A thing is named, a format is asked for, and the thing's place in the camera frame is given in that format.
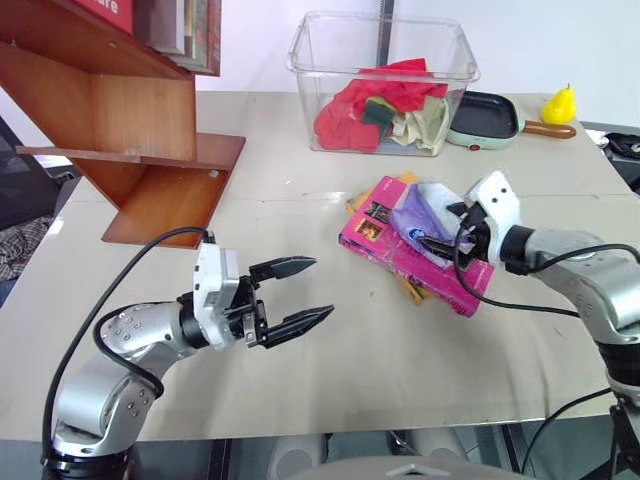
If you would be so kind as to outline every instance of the floor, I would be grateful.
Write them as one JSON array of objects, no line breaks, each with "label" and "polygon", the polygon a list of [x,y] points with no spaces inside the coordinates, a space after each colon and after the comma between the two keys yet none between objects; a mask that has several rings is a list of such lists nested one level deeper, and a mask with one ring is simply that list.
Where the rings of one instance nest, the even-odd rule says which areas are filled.
[{"label": "floor", "polygon": [[[529,442],[540,422],[521,424]],[[469,461],[510,471],[509,455],[500,426],[456,427]],[[608,459],[611,425],[608,417],[559,420],[537,444],[528,475],[544,480],[579,479]],[[256,480],[267,478],[269,459],[277,438],[233,440],[228,475],[212,468],[212,442],[140,442],[137,444],[138,480]],[[328,461],[389,455],[385,432],[337,433],[328,440]],[[0,440],[0,471],[6,480],[40,478],[37,442]],[[616,479],[636,478],[624,472]]]}]

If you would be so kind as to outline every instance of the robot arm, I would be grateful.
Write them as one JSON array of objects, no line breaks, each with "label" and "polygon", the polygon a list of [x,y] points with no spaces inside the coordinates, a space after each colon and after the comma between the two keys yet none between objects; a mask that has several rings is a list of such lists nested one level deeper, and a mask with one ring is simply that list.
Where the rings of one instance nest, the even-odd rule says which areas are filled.
[{"label": "robot arm", "polygon": [[640,407],[637,259],[603,250],[553,263],[563,254],[604,242],[587,232],[522,227],[519,201],[499,171],[478,182],[466,194],[465,204],[463,228],[484,231],[477,236],[484,252],[478,256],[511,273],[533,275],[564,295],[595,340],[614,392]]},{"label": "robot arm", "polygon": [[[285,278],[313,265],[288,257],[250,267],[239,275],[236,252],[203,243],[194,267],[193,293],[176,302],[139,304],[99,322],[103,349],[150,372],[158,380],[177,361],[208,345],[223,350],[242,338],[249,347],[276,346],[324,320],[333,306],[304,310],[269,327],[260,282]],[[147,379],[102,353],[62,388],[53,446],[51,478],[122,478],[129,450],[158,394]]]}]

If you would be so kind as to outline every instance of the clear plastic storage bin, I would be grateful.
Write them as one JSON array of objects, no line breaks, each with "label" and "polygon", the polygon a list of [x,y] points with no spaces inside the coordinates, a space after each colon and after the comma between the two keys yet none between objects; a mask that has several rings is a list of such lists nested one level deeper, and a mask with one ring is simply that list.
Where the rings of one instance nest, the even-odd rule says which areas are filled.
[{"label": "clear plastic storage bin", "polygon": [[457,22],[372,14],[308,13],[288,64],[314,150],[437,155],[480,77]]}]

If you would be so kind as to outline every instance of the wooden pan handle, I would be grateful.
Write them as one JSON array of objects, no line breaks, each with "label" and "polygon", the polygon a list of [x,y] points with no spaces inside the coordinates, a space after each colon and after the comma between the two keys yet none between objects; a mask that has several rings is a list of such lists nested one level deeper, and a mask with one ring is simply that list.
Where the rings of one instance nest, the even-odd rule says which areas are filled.
[{"label": "wooden pan handle", "polygon": [[550,123],[532,122],[531,120],[524,122],[522,131],[555,138],[573,138],[576,136],[576,129],[571,125],[552,125]]}]

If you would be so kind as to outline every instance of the red cloth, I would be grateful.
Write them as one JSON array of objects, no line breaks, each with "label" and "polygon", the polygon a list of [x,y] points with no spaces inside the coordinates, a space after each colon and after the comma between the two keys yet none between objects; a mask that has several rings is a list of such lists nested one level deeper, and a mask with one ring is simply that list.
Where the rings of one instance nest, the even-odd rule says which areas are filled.
[{"label": "red cloth", "polygon": [[[427,72],[424,58],[360,70],[360,73],[385,72],[393,75],[431,75]],[[314,131],[318,136],[318,143],[327,150],[374,152],[380,143],[380,131],[375,125],[360,122],[367,98],[381,96],[399,112],[412,112],[424,108],[426,95],[442,98],[446,93],[447,85],[440,83],[352,80],[316,117]]]}]

